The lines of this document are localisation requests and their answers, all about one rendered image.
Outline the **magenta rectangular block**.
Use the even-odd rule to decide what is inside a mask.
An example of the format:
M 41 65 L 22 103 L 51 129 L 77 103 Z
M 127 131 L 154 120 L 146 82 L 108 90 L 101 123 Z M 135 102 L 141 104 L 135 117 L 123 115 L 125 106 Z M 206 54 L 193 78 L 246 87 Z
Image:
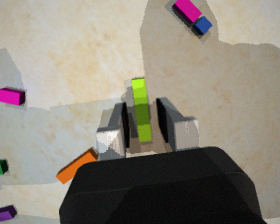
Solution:
M 177 0 L 172 7 L 189 24 L 192 24 L 202 14 L 190 0 Z

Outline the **lime green rectangular bar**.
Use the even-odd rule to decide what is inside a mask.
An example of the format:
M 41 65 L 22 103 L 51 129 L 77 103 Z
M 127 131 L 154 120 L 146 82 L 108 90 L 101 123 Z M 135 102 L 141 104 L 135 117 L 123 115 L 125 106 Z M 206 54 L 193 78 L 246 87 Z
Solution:
M 132 79 L 139 142 L 152 141 L 145 78 Z

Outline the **small blue cube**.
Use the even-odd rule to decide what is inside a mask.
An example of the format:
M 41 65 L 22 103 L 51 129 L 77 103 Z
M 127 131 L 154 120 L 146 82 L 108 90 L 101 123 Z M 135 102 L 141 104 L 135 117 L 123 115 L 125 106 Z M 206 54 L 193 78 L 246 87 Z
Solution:
M 203 16 L 201 17 L 192 27 L 199 34 L 205 34 L 213 25 L 209 22 L 209 20 Z

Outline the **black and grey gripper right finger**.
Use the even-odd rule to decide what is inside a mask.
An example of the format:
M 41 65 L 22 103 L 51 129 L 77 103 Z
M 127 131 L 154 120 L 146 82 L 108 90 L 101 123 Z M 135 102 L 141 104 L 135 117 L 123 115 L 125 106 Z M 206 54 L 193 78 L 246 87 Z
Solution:
M 172 151 L 199 148 L 199 124 L 194 116 L 184 117 L 167 97 L 156 98 L 158 124 Z

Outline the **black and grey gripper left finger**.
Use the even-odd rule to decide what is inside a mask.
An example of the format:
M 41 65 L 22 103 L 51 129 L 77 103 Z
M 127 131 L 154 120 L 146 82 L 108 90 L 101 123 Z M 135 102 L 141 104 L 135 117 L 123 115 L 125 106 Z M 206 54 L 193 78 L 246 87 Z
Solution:
M 98 128 L 95 135 L 100 161 L 126 158 L 126 148 L 129 148 L 130 142 L 126 102 L 115 104 L 108 126 Z

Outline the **green rod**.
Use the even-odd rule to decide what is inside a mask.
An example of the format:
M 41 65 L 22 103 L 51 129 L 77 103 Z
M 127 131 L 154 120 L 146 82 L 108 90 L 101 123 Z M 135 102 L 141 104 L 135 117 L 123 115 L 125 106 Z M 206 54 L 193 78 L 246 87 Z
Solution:
M 8 170 L 6 160 L 0 160 L 0 174 L 4 174 Z

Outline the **small magenta block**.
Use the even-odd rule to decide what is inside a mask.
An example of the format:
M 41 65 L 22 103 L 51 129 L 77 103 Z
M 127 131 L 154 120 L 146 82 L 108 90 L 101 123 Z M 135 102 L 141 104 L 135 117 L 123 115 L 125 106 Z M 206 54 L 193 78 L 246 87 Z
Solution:
M 14 105 L 21 105 L 25 101 L 25 92 L 9 89 L 9 88 L 2 88 L 0 89 L 0 102 L 14 104 Z

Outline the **orange rod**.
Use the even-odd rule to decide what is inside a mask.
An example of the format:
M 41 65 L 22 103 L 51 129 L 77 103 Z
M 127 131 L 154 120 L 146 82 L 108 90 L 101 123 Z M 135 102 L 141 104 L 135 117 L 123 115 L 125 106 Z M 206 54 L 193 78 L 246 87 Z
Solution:
M 65 184 L 75 176 L 75 173 L 80 166 L 91 161 L 97 161 L 97 159 L 98 155 L 92 148 L 90 148 L 67 166 L 62 168 L 57 173 L 56 177 L 62 184 Z

